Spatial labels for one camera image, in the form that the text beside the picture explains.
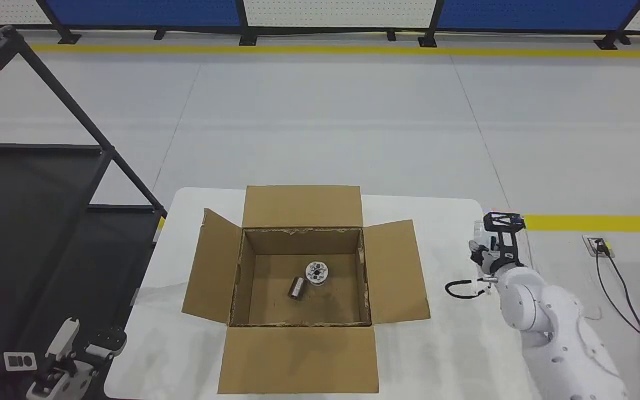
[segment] dark cylinder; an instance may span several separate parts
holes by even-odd
[[[293,282],[291,282],[291,288],[289,288],[289,297],[294,300],[300,300],[302,298],[302,294],[304,293],[304,288],[307,285],[307,281],[300,277],[296,276],[293,278]]]

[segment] box flap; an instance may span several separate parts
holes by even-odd
[[[229,328],[218,393],[377,393],[373,327]]]
[[[245,228],[361,227],[358,186],[249,186]]]
[[[227,322],[241,237],[242,229],[204,210],[183,313]]]
[[[431,317],[413,221],[364,228],[373,323]]]

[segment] cardboard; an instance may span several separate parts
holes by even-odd
[[[364,243],[373,322],[431,318],[413,221],[364,228]]]
[[[218,393],[377,393],[373,327],[229,328]]]
[[[245,228],[361,227],[362,199],[357,186],[249,186],[244,200]]]
[[[219,393],[376,393],[372,323],[430,317],[413,223],[363,228],[346,186],[249,187],[242,228],[205,210],[182,311],[229,325]]]

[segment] small cylinder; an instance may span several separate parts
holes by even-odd
[[[307,265],[305,275],[309,283],[314,286],[320,286],[327,280],[327,277],[329,276],[329,267],[327,267],[327,264],[323,262],[314,261]]]
[[[291,282],[291,288],[289,288],[289,297],[294,300],[300,300],[302,295],[304,294],[304,288],[307,282],[304,278],[300,276],[296,276],[293,278],[293,282]]]

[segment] round metal object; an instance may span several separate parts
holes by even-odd
[[[320,286],[325,283],[329,276],[329,267],[323,262],[314,261],[307,265],[305,276],[309,283],[314,286]]]

